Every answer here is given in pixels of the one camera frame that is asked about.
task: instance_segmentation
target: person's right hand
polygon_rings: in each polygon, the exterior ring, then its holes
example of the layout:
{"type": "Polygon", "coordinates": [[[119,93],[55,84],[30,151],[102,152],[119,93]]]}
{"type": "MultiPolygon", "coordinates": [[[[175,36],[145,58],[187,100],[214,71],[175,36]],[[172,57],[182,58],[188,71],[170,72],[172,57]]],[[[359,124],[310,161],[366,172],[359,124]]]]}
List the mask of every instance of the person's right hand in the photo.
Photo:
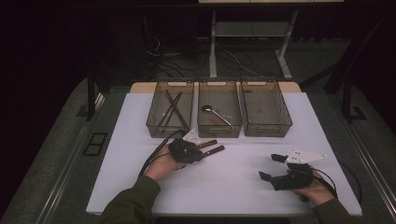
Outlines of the person's right hand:
{"type": "MultiPolygon", "coordinates": [[[[322,176],[316,170],[313,170],[313,174],[318,178],[322,178],[322,176]]],[[[316,179],[312,181],[310,186],[305,187],[303,189],[294,189],[293,191],[296,194],[302,194],[305,197],[307,197],[314,206],[321,205],[323,203],[326,203],[334,199],[334,196],[326,188],[326,186],[324,186],[316,179]]]]}

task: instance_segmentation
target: dark background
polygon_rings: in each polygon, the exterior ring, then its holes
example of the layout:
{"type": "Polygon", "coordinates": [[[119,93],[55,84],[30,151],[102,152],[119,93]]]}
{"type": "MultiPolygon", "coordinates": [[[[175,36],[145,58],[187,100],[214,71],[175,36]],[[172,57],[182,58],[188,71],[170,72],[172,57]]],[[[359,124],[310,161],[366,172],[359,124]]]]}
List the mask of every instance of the dark background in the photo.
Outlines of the dark background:
{"type": "MultiPolygon", "coordinates": [[[[88,68],[93,68],[100,91],[108,91],[112,85],[150,80],[153,77],[150,57],[145,52],[150,47],[150,34],[193,56],[195,37],[210,32],[210,11],[92,12],[76,9],[77,3],[66,0],[0,2],[1,133],[5,142],[0,149],[0,216],[65,101],[86,77],[88,68]]],[[[394,1],[390,0],[346,0],[341,7],[305,7],[299,13],[292,36],[295,41],[302,38],[351,40],[353,44],[347,51],[344,67],[338,71],[343,80],[345,66],[356,56],[354,52],[361,41],[393,5],[394,1]]],[[[287,7],[277,7],[265,15],[237,13],[237,17],[276,20],[287,17],[289,11],[287,7]]],[[[348,78],[363,90],[393,131],[396,130],[396,94],[392,89],[396,83],[395,14],[386,17],[348,72],[348,78]]],[[[219,17],[232,20],[235,12],[222,11],[219,17]]]]}

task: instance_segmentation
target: olive green jacket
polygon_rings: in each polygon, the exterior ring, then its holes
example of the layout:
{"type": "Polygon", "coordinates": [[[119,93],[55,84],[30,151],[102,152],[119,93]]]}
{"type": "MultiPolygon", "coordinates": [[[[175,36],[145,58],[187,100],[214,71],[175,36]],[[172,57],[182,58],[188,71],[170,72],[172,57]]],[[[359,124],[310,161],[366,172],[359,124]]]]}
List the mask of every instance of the olive green jacket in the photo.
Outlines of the olive green jacket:
{"type": "MultiPolygon", "coordinates": [[[[107,205],[100,216],[99,223],[149,223],[151,208],[160,190],[156,181],[145,175],[139,176],[131,189],[120,192],[107,205]]],[[[321,224],[361,223],[356,217],[352,217],[336,199],[321,204],[313,210],[321,224]]]]}

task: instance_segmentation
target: person's left hand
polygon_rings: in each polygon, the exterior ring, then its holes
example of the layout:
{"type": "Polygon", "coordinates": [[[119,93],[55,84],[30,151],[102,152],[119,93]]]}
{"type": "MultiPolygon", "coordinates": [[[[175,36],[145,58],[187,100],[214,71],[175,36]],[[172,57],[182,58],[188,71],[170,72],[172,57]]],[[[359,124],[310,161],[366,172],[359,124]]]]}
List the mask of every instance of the person's left hand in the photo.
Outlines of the person's left hand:
{"type": "Polygon", "coordinates": [[[175,161],[170,152],[168,145],[161,148],[161,150],[154,157],[144,175],[151,179],[158,181],[168,176],[177,168],[186,166],[185,163],[175,161]]]}

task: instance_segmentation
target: hand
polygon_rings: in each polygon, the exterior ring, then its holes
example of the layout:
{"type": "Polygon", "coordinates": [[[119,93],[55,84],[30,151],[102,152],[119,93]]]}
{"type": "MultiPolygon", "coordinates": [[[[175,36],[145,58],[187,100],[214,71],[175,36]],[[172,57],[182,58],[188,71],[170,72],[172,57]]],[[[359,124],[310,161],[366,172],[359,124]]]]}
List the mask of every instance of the hand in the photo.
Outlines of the hand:
{"type": "Polygon", "coordinates": [[[161,148],[154,159],[151,161],[148,169],[144,175],[150,177],[151,179],[158,181],[179,167],[186,166],[185,163],[180,163],[175,161],[170,152],[168,145],[161,148]]]}
{"type": "MultiPolygon", "coordinates": [[[[322,178],[322,176],[316,170],[313,170],[313,174],[318,178],[322,178]]],[[[302,194],[305,197],[307,197],[314,206],[321,205],[323,203],[328,202],[329,200],[334,199],[334,196],[326,188],[326,186],[321,184],[316,179],[312,181],[310,186],[305,187],[303,189],[294,189],[293,191],[296,194],[302,194]]]]}

